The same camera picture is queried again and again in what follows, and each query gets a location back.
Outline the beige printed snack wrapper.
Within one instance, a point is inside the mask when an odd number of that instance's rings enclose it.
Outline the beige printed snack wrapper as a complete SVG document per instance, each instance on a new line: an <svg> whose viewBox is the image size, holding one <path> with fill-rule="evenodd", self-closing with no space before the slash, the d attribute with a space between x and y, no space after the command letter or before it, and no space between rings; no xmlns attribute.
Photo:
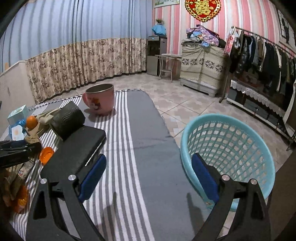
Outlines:
<svg viewBox="0 0 296 241"><path fill-rule="evenodd" d="M1 196L4 204L11 207L25 186L25 181L33 168L34 163L27 161L4 169L1 180Z"/></svg>

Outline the orange plastic wrapper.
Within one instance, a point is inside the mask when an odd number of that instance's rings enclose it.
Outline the orange plastic wrapper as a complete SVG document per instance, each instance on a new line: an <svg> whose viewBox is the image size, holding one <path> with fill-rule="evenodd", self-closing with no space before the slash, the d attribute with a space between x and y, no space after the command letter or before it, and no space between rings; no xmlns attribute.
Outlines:
<svg viewBox="0 0 296 241"><path fill-rule="evenodd" d="M28 202L28 195L27 188L22 185L18 190L15 200L11 203L13 212L20 214L23 211Z"/></svg>

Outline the blue plastic bag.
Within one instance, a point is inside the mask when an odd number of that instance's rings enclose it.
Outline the blue plastic bag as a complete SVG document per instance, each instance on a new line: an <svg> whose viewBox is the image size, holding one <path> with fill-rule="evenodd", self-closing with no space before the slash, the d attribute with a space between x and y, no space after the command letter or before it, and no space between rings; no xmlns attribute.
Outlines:
<svg viewBox="0 0 296 241"><path fill-rule="evenodd" d="M12 126L9 126L9 135L13 141L21 141L24 139L26 120L17 121Z"/></svg>

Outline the orange round lid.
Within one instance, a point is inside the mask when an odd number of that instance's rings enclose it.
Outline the orange round lid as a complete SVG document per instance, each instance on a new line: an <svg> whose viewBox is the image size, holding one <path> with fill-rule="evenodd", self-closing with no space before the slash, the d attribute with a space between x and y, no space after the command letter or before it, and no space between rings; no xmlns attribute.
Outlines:
<svg viewBox="0 0 296 241"><path fill-rule="evenodd" d="M51 159L51 157L53 156L54 153L55 152L51 147L45 147L40 152L39 160L43 166L45 166L47 164L47 162Z"/></svg>

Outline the orange fruit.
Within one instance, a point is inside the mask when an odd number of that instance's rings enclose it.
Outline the orange fruit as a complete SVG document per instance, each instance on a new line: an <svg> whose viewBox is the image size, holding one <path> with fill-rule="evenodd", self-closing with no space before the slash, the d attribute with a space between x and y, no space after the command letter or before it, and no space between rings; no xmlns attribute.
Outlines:
<svg viewBox="0 0 296 241"><path fill-rule="evenodd" d="M34 129L38 125L38 120L35 116L28 116L26 119L26 128L28 130Z"/></svg>

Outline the teal tissue box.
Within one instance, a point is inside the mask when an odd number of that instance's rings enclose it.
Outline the teal tissue box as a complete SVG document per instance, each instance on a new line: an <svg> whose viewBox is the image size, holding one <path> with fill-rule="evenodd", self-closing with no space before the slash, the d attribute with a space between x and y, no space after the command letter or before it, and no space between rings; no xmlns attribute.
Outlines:
<svg viewBox="0 0 296 241"><path fill-rule="evenodd" d="M26 105L20 106L19 108L13 110L7 120L10 126L14 125L18 121L24 120L29 116L29 111Z"/></svg>

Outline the black rectangular case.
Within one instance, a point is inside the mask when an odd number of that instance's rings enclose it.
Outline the black rectangular case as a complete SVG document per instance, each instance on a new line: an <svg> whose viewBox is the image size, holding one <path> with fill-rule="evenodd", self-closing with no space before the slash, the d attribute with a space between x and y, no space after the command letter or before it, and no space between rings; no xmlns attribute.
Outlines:
<svg viewBox="0 0 296 241"><path fill-rule="evenodd" d="M78 174L94 161L105 141L104 130L82 126L60 145L42 169L41 178L55 183Z"/></svg>

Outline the black cylindrical roll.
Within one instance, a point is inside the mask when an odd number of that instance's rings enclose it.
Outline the black cylindrical roll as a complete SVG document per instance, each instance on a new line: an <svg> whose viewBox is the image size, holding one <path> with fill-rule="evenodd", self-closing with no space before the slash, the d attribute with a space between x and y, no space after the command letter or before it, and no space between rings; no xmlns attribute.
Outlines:
<svg viewBox="0 0 296 241"><path fill-rule="evenodd" d="M67 103L50 120L50 127L63 142L84 125L85 116L74 102Z"/></svg>

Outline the light blue plastic basket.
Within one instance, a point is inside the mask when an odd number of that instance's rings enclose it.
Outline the light blue plastic basket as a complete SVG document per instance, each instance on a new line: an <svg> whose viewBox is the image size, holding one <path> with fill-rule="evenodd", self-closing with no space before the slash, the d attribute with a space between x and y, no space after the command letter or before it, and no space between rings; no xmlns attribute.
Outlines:
<svg viewBox="0 0 296 241"><path fill-rule="evenodd" d="M210 113L190 121L182 134L180 153L189 181L209 209L214 207L214 201L206 196L191 164L196 153L234 181L255 179L264 199L273 189L275 166L269 148L255 130L231 116Z"/></svg>

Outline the low shelf with lace cover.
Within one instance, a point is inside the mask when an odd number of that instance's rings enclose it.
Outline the low shelf with lace cover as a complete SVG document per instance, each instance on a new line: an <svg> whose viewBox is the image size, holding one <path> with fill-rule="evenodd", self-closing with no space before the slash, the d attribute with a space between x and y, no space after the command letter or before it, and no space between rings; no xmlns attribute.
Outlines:
<svg viewBox="0 0 296 241"><path fill-rule="evenodd" d="M287 125L284 123L285 111L259 92L258 89L242 81L232 79L224 95L225 99L231 104L260 119L287 138L290 143L295 142L295 132L289 134Z"/></svg>

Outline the cloth covered cabinet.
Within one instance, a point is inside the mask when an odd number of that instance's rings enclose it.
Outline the cloth covered cabinet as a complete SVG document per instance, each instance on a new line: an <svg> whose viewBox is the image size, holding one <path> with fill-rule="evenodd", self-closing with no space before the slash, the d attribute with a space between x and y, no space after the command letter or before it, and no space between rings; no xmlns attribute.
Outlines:
<svg viewBox="0 0 296 241"><path fill-rule="evenodd" d="M180 85L217 96L225 82L227 56L217 46L203 47L201 44L182 44Z"/></svg>

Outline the clothes rack with garments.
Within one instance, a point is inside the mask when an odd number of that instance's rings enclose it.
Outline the clothes rack with garments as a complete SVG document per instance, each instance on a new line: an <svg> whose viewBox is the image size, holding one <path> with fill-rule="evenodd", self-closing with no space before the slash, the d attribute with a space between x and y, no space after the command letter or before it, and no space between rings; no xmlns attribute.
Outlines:
<svg viewBox="0 0 296 241"><path fill-rule="evenodd" d="M230 80L253 86L285 111L284 123L289 134L295 132L295 55L254 32L233 26L225 54L230 69L223 99Z"/></svg>

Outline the small white stool table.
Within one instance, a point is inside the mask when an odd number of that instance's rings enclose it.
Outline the small white stool table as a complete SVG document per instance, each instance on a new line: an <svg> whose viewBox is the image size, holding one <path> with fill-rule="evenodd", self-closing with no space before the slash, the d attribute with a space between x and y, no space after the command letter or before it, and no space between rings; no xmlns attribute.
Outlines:
<svg viewBox="0 0 296 241"><path fill-rule="evenodd" d="M160 54L156 55L159 61L159 79L162 79L163 76L168 74L170 76L171 82L173 82L173 72L174 66L177 61L182 59L181 55L178 54Z"/></svg>

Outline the grey water dispenser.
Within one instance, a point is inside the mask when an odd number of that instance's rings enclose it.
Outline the grey water dispenser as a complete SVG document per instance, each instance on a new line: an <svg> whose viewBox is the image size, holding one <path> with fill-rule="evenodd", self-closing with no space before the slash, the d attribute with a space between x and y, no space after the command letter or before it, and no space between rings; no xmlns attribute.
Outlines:
<svg viewBox="0 0 296 241"><path fill-rule="evenodd" d="M159 76L159 55L167 52L167 37L149 36L147 40L147 74Z"/></svg>

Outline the red gold wall ornament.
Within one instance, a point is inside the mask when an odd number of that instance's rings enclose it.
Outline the red gold wall ornament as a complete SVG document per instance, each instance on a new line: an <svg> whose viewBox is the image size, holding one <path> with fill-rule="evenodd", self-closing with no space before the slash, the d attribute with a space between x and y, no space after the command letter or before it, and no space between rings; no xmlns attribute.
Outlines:
<svg viewBox="0 0 296 241"><path fill-rule="evenodd" d="M185 0L188 13L200 22L213 19L221 10L220 0Z"/></svg>

